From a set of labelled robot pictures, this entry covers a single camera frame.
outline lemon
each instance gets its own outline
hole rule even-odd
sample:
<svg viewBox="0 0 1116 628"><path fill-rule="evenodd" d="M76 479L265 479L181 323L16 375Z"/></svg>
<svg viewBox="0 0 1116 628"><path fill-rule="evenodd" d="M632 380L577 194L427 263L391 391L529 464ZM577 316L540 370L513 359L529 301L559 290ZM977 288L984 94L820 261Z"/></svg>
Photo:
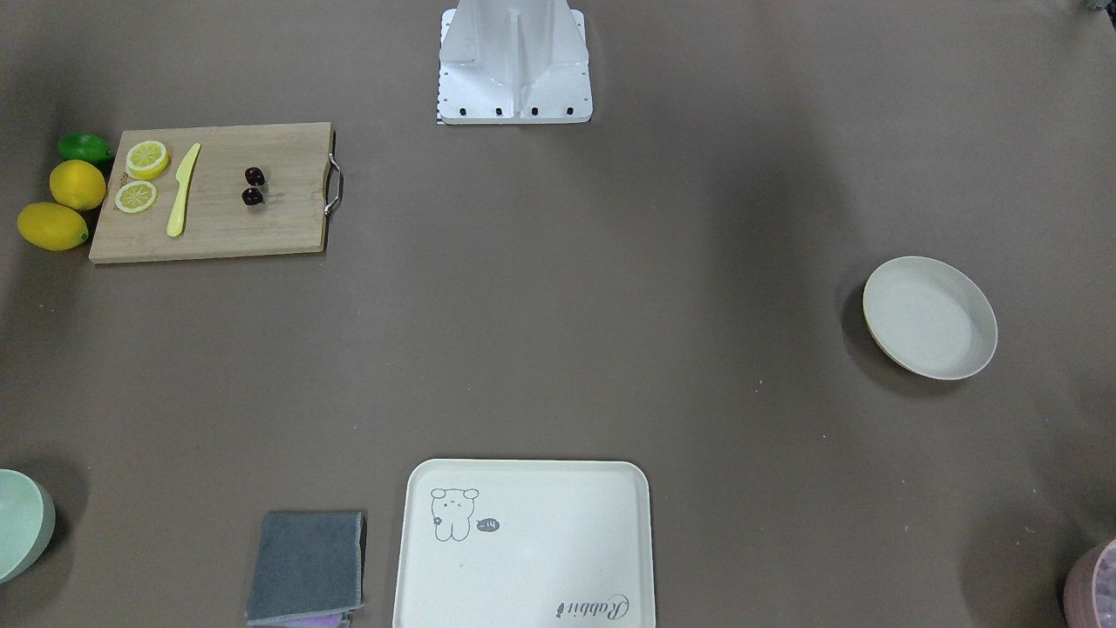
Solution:
<svg viewBox="0 0 1116 628"><path fill-rule="evenodd" d="M64 161L50 171L50 195L78 211L93 209L105 200L105 177L93 164Z"/></svg>
<svg viewBox="0 0 1116 628"><path fill-rule="evenodd" d="M124 168L133 178L148 181L166 168L171 157L166 154L166 146L162 142L147 139L132 146L124 162Z"/></svg>
<svg viewBox="0 0 1116 628"><path fill-rule="evenodd" d="M25 206L16 225L23 239L47 250L66 250L89 239L89 229L81 214L54 202L32 202Z"/></svg>
<svg viewBox="0 0 1116 628"><path fill-rule="evenodd" d="M124 213L140 213L155 204L158 190L150 181L133 181L116 192L116 209Z"/></svg>

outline knife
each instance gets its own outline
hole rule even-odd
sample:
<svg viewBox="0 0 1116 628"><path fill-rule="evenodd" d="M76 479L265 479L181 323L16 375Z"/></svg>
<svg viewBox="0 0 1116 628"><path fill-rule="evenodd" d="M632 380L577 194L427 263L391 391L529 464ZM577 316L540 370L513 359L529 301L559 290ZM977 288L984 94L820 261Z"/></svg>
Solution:
<svg viewBox="0 0 1116 628"><path fill-rule="evenodd" d="M174 206L171 207L171 219L166 222L166 234L176 238L182 234L182 228L186 222L186 193L190 191L190 176L194 173L194 162L198 161L198 151L201 144L194 144L186 151L186 156L182 157L179 171L174 177L179 181L179 193L174 196Z"/></svg>

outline white plate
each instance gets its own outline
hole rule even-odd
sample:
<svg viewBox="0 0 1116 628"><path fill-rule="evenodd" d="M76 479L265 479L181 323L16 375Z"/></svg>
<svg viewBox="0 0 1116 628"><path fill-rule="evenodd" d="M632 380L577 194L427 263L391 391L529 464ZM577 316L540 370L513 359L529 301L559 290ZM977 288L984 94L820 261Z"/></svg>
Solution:
<svg viewBox="0 0 1116 628"><path fill-rule="evenodd" d="M646 477L613 462L419 465L393 625L653 628Z"/></svg>
<svg viewBox="0 0 1116 628"><path fill-rule="evenodd" d="M977 375L995 354L995 313L961 270L929 257L884 262L864 286L864 318L903 368L937 380Z"/></svg>

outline mint green bowl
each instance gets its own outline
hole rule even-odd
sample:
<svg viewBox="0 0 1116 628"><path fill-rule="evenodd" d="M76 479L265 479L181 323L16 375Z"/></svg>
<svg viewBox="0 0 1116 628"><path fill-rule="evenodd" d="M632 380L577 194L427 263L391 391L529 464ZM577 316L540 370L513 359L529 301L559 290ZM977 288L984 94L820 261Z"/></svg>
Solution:
<svg viewBox="0 0 1116 628"><path fill-rule="evenodd" d="M26 475L0 470L0 582L31 567L55 533L55 503Z"/></svg>

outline gray cloth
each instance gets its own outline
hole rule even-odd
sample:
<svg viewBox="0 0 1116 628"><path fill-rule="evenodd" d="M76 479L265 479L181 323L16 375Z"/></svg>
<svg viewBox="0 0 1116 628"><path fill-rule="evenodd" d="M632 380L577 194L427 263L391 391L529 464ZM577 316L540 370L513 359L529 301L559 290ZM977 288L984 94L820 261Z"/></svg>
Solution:
<svg viewBox="0 0 1116 628"><path fill-rule="evenodd" d="M248 625L359 608L363 526L359 512L264 516L248 596Z"/></svg>

